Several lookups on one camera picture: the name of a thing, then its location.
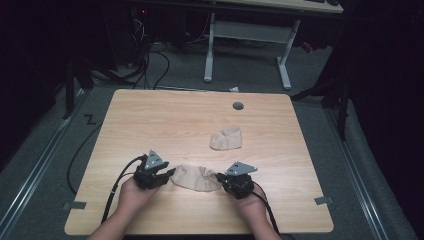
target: wire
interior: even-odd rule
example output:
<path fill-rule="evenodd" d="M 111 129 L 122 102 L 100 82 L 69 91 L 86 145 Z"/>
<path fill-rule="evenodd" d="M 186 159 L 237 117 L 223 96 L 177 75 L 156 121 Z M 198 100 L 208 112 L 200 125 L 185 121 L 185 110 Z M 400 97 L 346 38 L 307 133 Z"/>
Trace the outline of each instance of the wire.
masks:
<path fill-rule="evenodd" d="M 232 52 L 234 52 L 235 50 L 237 50 L 239 48 L 239 44 L 237 42 L 234 42 L 234 40 L 232 40 L 232 39 L 230 40 L 230 39 L 226 39 L 226 38 L 219 38 L 219 40 L 221 40 L 222 43 L 226 43 L 227 45 L 232 44 L 232 45 L 234 45 L 234 47 L 233 47 L 233 49 L 230 49 L 228 51 L 221 51 L 221 50 L 218 50 L 216 44 L 214 44 L 213 50 L 215 52 L 218 52 L 218 53 L 232 53 Z"/>
<path fill-rule="evenodd" d="M 147 65 L 149 65 L 150 62 L 150 51 L 147 51 Z M 150 90 L 150 85 L 149 85 L 149 81 L 147 80 L 147 69 L 146 72 L 144 74 L 144 84 L 143 84 L 143 89 L 146 89 L 146 84 L 147 84 L 147 89 Z"/>
<path fill-rule="evenodd" d="M 126 176 L 126 175 L 128 175 L 128 174 L 131 174 L 131 173 L 127 173 L 127 174 L 125 174 L 125 172 L 127 171 L 127 169 L 128 169 L 128 168 L 129 168 L 129 167 L 130 167 L 130 166 L 131 166 L 134 162 L 136 162 L 136 161 L 138 161 L 138 160 L 141 160 L 141 157 L 136 157 L 136 158 L 134 158 L 133 160 L 131 160 L 131 161 L 127 164 L 127 166 L 125 166 L 124 170 L 122 170 L 121 174 L 119 174 L 118 179 L 116 179 L 116 182 L 115 182 L 115 184 L 113 185 L 112 190 L 110 191 L 109 198 L 108 198 L 107 203 L 106 203 L 106 206 L 105 206 L 105 211 L 104 211 L 104 213 L 103 213 L 103 217 L 102 217 L 102 223 L 103 223 L 104 221 L 106 221 L 106 219 L 107 219 L 107 217 L 108 217 L 108 215 L 109 215 L 110 206 L 112 205 L 113 197 L 115 196 L 115 192 L 116 192 L 116 189 L 118 188 L 119 181 L 121 181 L 122 177 L 124 177 L 124 176 Z"/>
<path fill-rule="evenodd" d="M 156 43 L 153 43 L 153 44 L 152 44 L 152 46 L 153 46 L 153 45 L 159 45 L 159 44 L 162 44 L 162 45 L 164 45 L 165 47 L 164 47 L 163 49 L 161 49 L 161 50 L 150 51 L 150 52 L 152 52 L 152 53 L 158 53 L 158 52 L 164 52 L 165 50 L 167 50 L 167 49 L 168 49 L 168 44 L 167 44 L 167 43 L 164 43 L 164 42 L 156 42 Z"/>
<path fill-rule="evenodd" d="M 166 66 L 165 72 L 162 74 L 162 76 L 160 76 L 160 78 L 156 81 L 155 85 L 153 86 L 153 90 L 156 90 L 156 86 L 158 85 L 158 83 L 160 82 L 160 80 L 162 80 L 162 78 L 166 75 L 166 73 L 168 73 L 170 62 L 169 62 L 169 58 L 166 57 L 164 54 L 162 54 L 160 52 L 153 52 L 153 53 L 156 53 L 156 54 L 161 55 L 162 57 L 164 57 L 166 59 L 166 61 L 168 63 L 168 65 Z"/>
<path fill-rule="evenodd" d="M 286 237 L 288 237 L 288 238 L 290 238 L 292 240 L 296 240 L 296 238 L 294 238 L 293 235 L 291 235 L 291 234 L 285 233 L 285 234 L 283 234 L 283 236 L 286 236 Z"/>
<path fill-rule="evenodd" d="M 203 37 L 203 35 L 204 35 L 204 34 L 205 34 L 205 32 L 206 32 L 206 29 L 208 28 L 208 23 L 209 23 L 209 19 L 210 19 L 210 17 L 211 17 L 211 14 L 209 13 L 209 14 L 208 14 L 208 18 L 206 19 L 205 27 L 203 28 L 203 31 L 202 31 L 202 33 L 199 35 L 199 37 L 198 37 L 198 38 L 196 38 L 196 39 L 195 39 L 195 40 L 193 40 L 193 41 L 186 42 L 186 43 L 195 43 L 195 42 L 203 41 L 203 40 L 205 40 L 205 39 L 208 39 L 208 38 L 209 38 L 209 37 L 205 37 L 205 38 L 203 38 L 203 39 L 200 39 L 201 37 Z"/>
<path fill-rule="evenodd" d="M 202 40 L 199 40 L 199 41 L 197 41 L 197 42 L 195 42 L 195 43 L 186 44 L 186 46 L 187 46 L 188 48 L 191 48 L 191 49 L 203 50 L 203 49 L 206 49 L 206 48 L 208 47 L 208 44 L 207 44 L 207 43 L 202 43 L 201 47 L 193 47 L 192 45 L 194 45 L 194 44 L 198 44 L 198 45 L 200 45 L 200 43 L 201 43 L 202 41 L 205 41 L 205 40 L 207 40 L 207 38 L 202 39 Z"/>
<path fill-rule="evenodd" d="M 259 194 L 255 193 L 253 191 L 251 193 L 253 195 L 255 195 L 256 197 L 258 197 L 265 204 L 265 207 L 266 207 L 268 214 L 269 214 L 269 220 L 271 220 L 271 223 L 272 223 L 272 227 L 274 228 L 275 232 L 277 232 L 277 234 L 280 235 L 280 230 L 278 230 L 277 222 L 275 221 L 274 214 L 272 213 L 272 210 L 271 210 L 271 206 L 268 203 L 265 191 L 256 182 L 253 182 L 253 183 L 256 184 L 261 189 L 261 191 L 264 193 L 265 198 L 263 198 L 262 196 L 260 196 Z"/>
<path fill-rule="evenodd" d="M 101 122 L 85 139 L 84 139 L 84 141 L 80 144 L 80 146 L 78 147 L 78 150 L 75 152 L 75 154 L 74 154 L 74 156 L 72 157 L 72 159 L 71 159 L 71 162 L 69 163 L 69 166 L 68 166 L 68 171 L 67 171 L 67 173 L 66 173 L 66 181 L 68 182 L 68 186 L 69 186 L 69 189 L 71 190 L 71 192 L 76 196 L 77 195 L 77 191 L 75 190 L 75 188 L 72 186 L 72 184 L 71 184 L 71 177 L 70 177 L 70 175 L 71 175 L 71 168 L 72 168 L 72 165 L 74 164 L 74 161 L 75 161 L 75 159 L 76 159 L 76 157 L 78 156 L 78 153 L 81 151 L 81 149 L 82 149 L 82 147 L 87 143 L 87 141 L 88 141 L 88 139 L 90 139 L 91 138 L 91 136 L 93 136 L 93 134 L 97 131 L 97 130 L 99 130 L 99 128 L 101 127 L 103 125 L 103 122 Z"/>
<path fill-rule="evenodd" d="M 260 46 L 255 46 L 255 45 L 252 45 L 252 44 L 243 43 L 243 41 L 238 41 L 238 44 L 240 44 L 243 47 L 257 48 L 257 49 L 265 48 L 265 47 L 267 47 L 269 45 L 275 45 L 275 43 L 273 43 L 273 42 L 267 42 L 267 43 L 264 43 L 264 44 L 262 44 Z"/>
<path fill-rule="evenodd" d="M 143 26 L 143 23 L 142 23 L 142 22 L 140 22 L 140 20 L 138 20 L 138 19 L 136 19 L 136 18 L 134 18 L 133 20 L 134 20 L 134 21 L 136 21 L 138 24 L 140 24 L 140 25 L 138 25 L 137 30 L 135 30 L 135 32 L 134 32 L 134 33 L 137 33 L 137 32 L 138 32 L 138 30 L 140 30 L 140 27 L 141 27 L 141 26 Z"/>
<path fill-rule="evenodd" d="M 150 57 L 149 57 L 149 52 L 150 52 L 150 48 L 151 48 L 151 46 L 152 45 L 149 45 L 149 48 L 147 49 L 147 60 L 145 60 L 144 58 L 143 58 L 143 62 L 145 63 L 145 68 L 144 68 L 144 71 L 140 74 L 140 76 L 138 77 L 138 79 L 134 82 L 134 85 L 133 85 L 133 88 L 132 89 L 136 89 L 137 88 L 137 84 L 138 84 L 138 82 L 140 82 L 140 80 L 143 78 L 143 76 L 144 76 L 144 89 L 146 89 L 146 81 L 147 81 L 147 69 L 148 69 L 148 67 L 149 67 L 149 61 L 150 61 Z"/>

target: black cable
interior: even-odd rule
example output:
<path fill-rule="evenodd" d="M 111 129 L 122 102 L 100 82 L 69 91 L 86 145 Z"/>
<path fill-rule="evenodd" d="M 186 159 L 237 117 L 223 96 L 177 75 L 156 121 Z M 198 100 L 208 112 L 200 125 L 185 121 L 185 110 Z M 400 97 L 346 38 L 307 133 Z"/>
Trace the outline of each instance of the black cable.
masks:
<path fill-rule="evenodd" d="M 70 175 L 71 175 L 71 168 L 72 168 L 72 165 L 74 164 L 74 161 L 75 161 L 75 159 L 77 158 L 77 156 L 78 156 L 78 153 L 81 151 L 81 149 L 82 149 L 82 147 L 87 143 L 87 141 L 88 141 L 88 139 L 90 139 L 91 138 L 91 136 L 93 136 L 93 134 L 97 131 L 97 130 L 99 130 L 99 128 L 101 127 L 103 125 L 103 122 L 101 122 L 91 133 L 90 133 L 90 135 L 88 135 L 85 139 L 84 139 L 84 141 L 80 144 L 80 146 L 78 147 L 78 150 L 75 152 L 75 154 L 74 154 L 74 156 L 72 157 L 72 159 L 71 159 L 71 162 L 69 163 L 69 166 L 68 166 L 68 171 L 67 171 L 67 173 L 66 173 L 66 181 L 68 182 L 68 186 L 69 186 L 69 189 L 71 190 L 71 192 L 76 196 L 77 195 L 77 191 L 75 190 L 75 188 L 72 186 L 72 184 L 71 184 L 71 177 L 70 177 Z"/>
<path fill-rule="evenodd" d="M 243 43 L 243 41 L 238 41 L 238 44 L 240 44 L 243 47 L 256 48 L 256 49 L 265 48 L 268 45 L 275 45 L 275 43 L 273 43 L 273 42 L 267 42 L 267 43 L 264 43 L 264 44 L 262 44 L 260 46 L 255 46 L 255 45 L 252 45 L 252 44 Z"/>
<path fill-rule="evenodd" d="M 168 44 L 167 43 L 164 43 L 164 42 L 154 43 L 151 46 L 156 45 L 156 44 L 162 44 L 162 45 L 165 45 L 165 47 L 163 49 L 156 50 L 156 51 L 150 51 L 150 52 L 152 52 L 152 53 L 158 53 L 158 52 L 164 52 L 164 51 L 166 51 L 168 49 Z"/>
<path fill-rule="evenodd" d="M 213 47 L 213 50 L 215 51 L 215 52 L 218 52 L 218 53 L 232 53 L 232 52 L 234 52 L 234 51 L 236 51 L 238 48 L 239 48 L 239 44 L 238 44 L 238 42 L 234 42 L 232 39 L 231 40 L 224 40 L 224 39 L 220 39 L 221 41 L 221 43 L 225 43 L 225 44 L 227 44 L 227 45 L 230 45 L 230 44 L 232 44 L 232 45 L 235 45 L 234 47 L 233 47 L 233 49 L 231 49 L 231 50 L 228 50 L 228 51 L 221 51 L 221 50 L 218 50 L 218 46 L 217 46 L 217 44 L 214 44 L 214 47 Z"/>
<path fill-rule="evenodd" d="M 256 183 L 255 181 L 253 181 L 253 183 L 254 184 L 256 184 L 260 189 L 261 189 L 261 191 L 264 193 L 264 197 L 265 197 L 265 199 L 263 198 L 263 197 L 261 197 L 259 194 L 257 194 L 257 193 L 255 193 L 255 192 L 252 192 L 253 193 L 253 195 L 255 195 L 255 196 L 257 196 L 259 199 L 261 199 L 262 200 L 262 202 L 264 202 L 264 204 L 265 204 L 265 207 L 266 207 L 266 209 L 267 209 L 267 211 L 268 211 L 268 214 L 269 214 L 269 219 L 271 220 L 271 223 L 272 223 L 272 227 L 274 228 L 274 230 L 277 232 L 277 234 L 278 235 L 280 235 L 280 231 L 278 230 L 278 226 L 277 226 L 277 222 L 275 221 L 275 218 L 274 218 L 274 214 L 272 213 L 272 210 L 271 210 L 271 206 L 269 205 L 269 203 L 268 203 L 268 199 L 267 199 L 267 197 L 266 197 L 266 193 L 265 193 L 265 191 L 262 189 L 262 187 L 258 184 L 258 183 Z M 293 239 L 293 240 L 296 240 L 292 235 L 290 235 L 290 234 L 283 234 L 283 236 L 287 236 L 288 238 L 290 238 L 290 239 Z"/>
<path fill-rule="evenodd" d="M 147 65 L 149 65 L 149 63 L 150 63 L 150 51 L 147 52 Z M 147 84 L 147 89 L 150 90 L 150 84 L 149 84 L 149 81 L 147 80 L 147 69 L 146 69 L 146 72 L 144 74 L 143 89 L 146 89 L 146 84 Z"/>
<path fill-rule="evenodd" d="M 135 161 L 138 161 L 138 160 L 141 160 L 141 157 L 136 157 L 133 160 L 131 160 L 131 162 L 129 162 L 127 166 L 125 166 L 124 170 L 122 170 L 121 174 L 119 174 L 118 179 L 116 180 L 115 184 L 112 187 L 112 190 L 110 191 L 109 198 L 105 206 L 105 211 L 103 213 L 102 223 L 106 221 L 107 216 L 109 215 L 109 209 L 110 209 L 110 206 L 112 205 L 113 197 L 115 196 L 115 192 L 116 192 L 116 189 L 118 188 L 119 181 L 121 180 L 123 176 L 128 175 L 128 174 L 125 174 L 125 172 Z"/>
<path fill-rule="evenodd" d="M 147 60 L 144 59 L 143 57 L 143 62 L 144 62 L 144 71 L 140 74 L 140 76 L 138 77 L 138 79 L 134 82 L 134 85 L 132 87 L 132 89 L 136 89 L 137 88 L 137 84 L 140 82 L 140 80 L 143 78 L 144 76 L 144 89 L 146 89 L 146 81 L 147 81 L 147 69 L 149 68 L 149 62 L 150 62 L 150 49 L 151 49 L 152 45 L 150 44 L 148 49 L 146 49 L 147 52 Z"/>
<path fill-rule="evenodd" d="M 197 42 L 195 42 L 195 43 L 186 43 L 186 47 L 189 47 L 189 48 L 191 48 L 191 49 L 195 49 L 195 50 L 203 50 L 203 49 L 206 49 L 207 47 L 208 47 L 208 43 L 206 42 L 206 43 L 203 43 L 203 41 L 205 41 L 205 40 L 208 40 L 208 38 L 205 38 L 205 39 L 202 39 L 201 41 L 199 40 L 199 41 L 197 41 Z M 201 47 L 193 47 L 193 46 L 191 46 L 191 45 L 201 45 Z"/>
<path fill-rule="evenodd" d="M 154 53 L 156 53 L 156 54 L 159 54 L 159 55 L 162 55 L 162 57 L 164 57 L 165 59 L 166 59 L 166 61 L 168 62 L 168 65 L 166 66 L 166 70 L 165 70 L 165 72 L 162 74 L 162 76 L 156 81 L 156 83 L 155 83 L 155 85 L 153 86 L 153 90 L 156 90 L 156 86 L 158 85 L 158 83 L 160 82 L 160 80 L 162 80 L 162 78 L 166 75 L 166 73 L 168 72 L 168 70 L 169 70 L 169 65 L 170 65 L 170 63 L 169 63 L 169 59 L 168 59 L 168 57 L 166 57 L 164 54 L 162 54 L 162 53 L 160 53 L 160 52 L 154 52 Z"/>

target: metal stand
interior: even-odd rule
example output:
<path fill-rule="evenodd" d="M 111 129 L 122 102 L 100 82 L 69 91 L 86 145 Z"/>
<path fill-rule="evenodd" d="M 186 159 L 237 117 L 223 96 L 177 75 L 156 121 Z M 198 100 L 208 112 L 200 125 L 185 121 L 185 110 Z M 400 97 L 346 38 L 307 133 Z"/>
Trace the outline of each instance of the metal stand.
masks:
<path fill-rule="evenodd" d="M 71 57 L 66 67 L 66 113 L 63 119 L 67 119 L 75 108 L 74 78 L 84 90 L 91 90 L 94 86 L 89 69 L 78 57 Z"/>
<path fill-rule="evenodd" d="M 215 37 L 236 38 L 263 42 L 285 43 L 286 48 L 281 57 L 277 58 L 281 81 L 285 90 L 291 89 L 290 79 L 287 73 L 286 61 L 296 37 L 300 20 L 295 20 L 291 28 L 274 27 L 238 22 L 215 21 L 215 13 L 211 13 L 209 28 L 209 47 L 206 56 L 205 82 L 212 81 L 213 72 L 213 43 Z"/>

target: wooden table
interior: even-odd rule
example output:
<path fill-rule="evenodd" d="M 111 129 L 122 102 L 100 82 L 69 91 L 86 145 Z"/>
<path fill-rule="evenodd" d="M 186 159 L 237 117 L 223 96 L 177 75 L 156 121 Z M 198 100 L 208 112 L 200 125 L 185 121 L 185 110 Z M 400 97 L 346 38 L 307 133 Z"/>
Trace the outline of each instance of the wooden table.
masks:
<path fill-rule="evenodd" d="M 244 109 L 235 110 L 234 102 L 243 103 Z M 241 128 L 242 148 L 211 149 L 211 135 L 231 126 Z M 265 190 L 280 231 L 333 229 L 327 206 L 314 201 L 323 193 L 287 95 L 118 90 L 75 199 L 87 205 L 71 210 L 67 234 L 88 235 L 99 226 L 119 173 L 130 160 L 150 149 L 170 162 L 168 169 L 189 164 L 223 172 L 235 161 L 255 166 L 258 171 L 250 175 Z M 116 208 L 118 194 L 119 188 L 110 213 Z M 169 181 L 127 233 L 248 232 L 223 189 L 195 192 Z"/>

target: desk leg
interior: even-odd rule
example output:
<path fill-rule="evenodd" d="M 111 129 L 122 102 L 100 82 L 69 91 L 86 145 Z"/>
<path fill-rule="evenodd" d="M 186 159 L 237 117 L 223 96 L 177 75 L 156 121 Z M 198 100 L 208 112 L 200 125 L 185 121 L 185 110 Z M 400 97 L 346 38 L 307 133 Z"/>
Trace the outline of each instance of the desk leg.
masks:
<path fill-rule="evenodd" d="M 293 45 L 294 38 L 296 37 L 297 29 L 299 28 L 300 20 L 296 20 L 289 34 L 289 39 L 286 44 L 286 49 L 283 56 L 277 58 L 278 68 L 280 70 L 281 81 L 285 90 L 291 89 L 289 75 L 287 74 L 286 61 Z"/>
<path fill-rule="evenodd" d="M 212 81 L 212 70 L 213 70 L 213 40 L 215 36 L 215 13 L 211 13 L 211 24 L 209 29 L 209 47 L 208 55 L 206 56 L 205 66 L 205 82 Z"/>
<path fill-rule="evenodd" d="M 68 119 L 75 107 L 74 74 L 72 72 L 72 60 L 66 65 L 66 113 L 63 117 Z"/>

